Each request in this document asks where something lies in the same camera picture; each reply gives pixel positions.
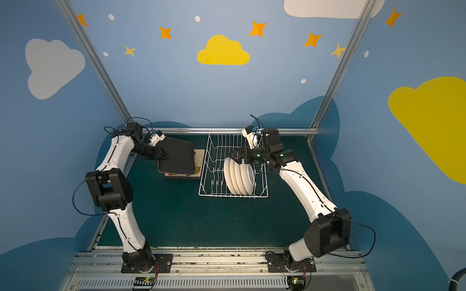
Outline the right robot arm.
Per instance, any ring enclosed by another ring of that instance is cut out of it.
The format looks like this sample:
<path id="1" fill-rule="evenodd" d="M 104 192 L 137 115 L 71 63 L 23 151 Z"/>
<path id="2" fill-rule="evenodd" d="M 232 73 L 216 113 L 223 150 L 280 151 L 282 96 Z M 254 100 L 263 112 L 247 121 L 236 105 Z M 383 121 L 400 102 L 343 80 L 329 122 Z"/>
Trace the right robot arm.
<path id="1" fill-rule="evenodd" d="M 248 145 L 233 150 L 227 160 L 235 166 L 252 163 L 267 164 L 276 170 L 297 196 L 306 211 L 310 226 L 303 238 L 284 249 L 284 260 L 288 267 L 312 257 L 322 257 L 341 247 L 350 240 L 351 214 L 347 209 L 338 209 L 308 176 L 302 163 L 292 150 L 285 150 L 280 133 L 275 128 L 261 130 L 248 126 L 241 131 Z"/>

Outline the black square floral plate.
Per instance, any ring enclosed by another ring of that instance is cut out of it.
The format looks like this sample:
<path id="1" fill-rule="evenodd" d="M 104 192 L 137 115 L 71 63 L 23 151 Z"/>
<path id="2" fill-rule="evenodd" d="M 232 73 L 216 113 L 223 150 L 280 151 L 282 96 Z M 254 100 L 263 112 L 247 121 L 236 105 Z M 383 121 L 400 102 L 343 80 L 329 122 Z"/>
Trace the black square floral plate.
<path id="1" fill-rule="evenodd" d="M 195 177 L 201 177 L 203 170 L 203 164 L 205 160 L 205 150 L 195 149 L 194 150 L 194 164 L 195 164 Z"/>
<path id="2" fill-rule="evenodd" d="M 165 173 L 165 178 L 167 178 L 167 179 L 200 179 L 201 178 L 201 173 L 197 173 L 197 174 Z"/>

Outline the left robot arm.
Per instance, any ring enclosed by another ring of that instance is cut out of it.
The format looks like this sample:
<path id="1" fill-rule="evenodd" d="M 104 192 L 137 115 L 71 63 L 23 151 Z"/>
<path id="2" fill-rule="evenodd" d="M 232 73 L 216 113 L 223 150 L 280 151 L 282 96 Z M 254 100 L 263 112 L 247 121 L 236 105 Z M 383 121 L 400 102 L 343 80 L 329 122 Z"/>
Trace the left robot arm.
<path id="1" fill-rule="evenodd" d="M 159 130 L 148 133 L 143 126 L 130 122 L 125 129 L 110 133 L 111 142 L 103 162 L 93 172 L 86 174 L 85 182 L 94 204 L 113 221 L 123 244 L 123 265 L 131 272 L 150 272 L 155 259 L 147 239 L 135 218 L 132 201 L 133 188 L 124 174 L 125 165 L 132 152 L 150 160 L 166 160 L 168 155 L 159 144 L 165 135 Z"/>

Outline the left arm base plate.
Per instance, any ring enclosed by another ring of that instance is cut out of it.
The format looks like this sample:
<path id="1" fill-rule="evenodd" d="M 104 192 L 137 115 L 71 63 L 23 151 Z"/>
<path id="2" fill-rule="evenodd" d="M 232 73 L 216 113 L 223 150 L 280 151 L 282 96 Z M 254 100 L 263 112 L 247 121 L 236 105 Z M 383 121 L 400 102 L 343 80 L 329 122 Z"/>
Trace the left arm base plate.
<path id="1" fill-rule="evenodd" d="M 168 274 L 171 271 L 173 254 L 142 255 L 123 253 L 122 274 Z"/>

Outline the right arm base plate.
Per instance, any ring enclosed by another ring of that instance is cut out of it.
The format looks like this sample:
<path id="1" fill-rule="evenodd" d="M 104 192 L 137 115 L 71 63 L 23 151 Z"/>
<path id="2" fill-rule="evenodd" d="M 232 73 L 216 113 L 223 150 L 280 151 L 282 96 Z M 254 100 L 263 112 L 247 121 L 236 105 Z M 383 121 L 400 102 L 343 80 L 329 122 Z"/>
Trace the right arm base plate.
<path id="1" fill-rule="evenodd" d="M 270 273 L 316 272 L 316 264 L 312 258 L 295 261 L 288 253 L 275 252 L 266 252 L 264 257 Z"/>

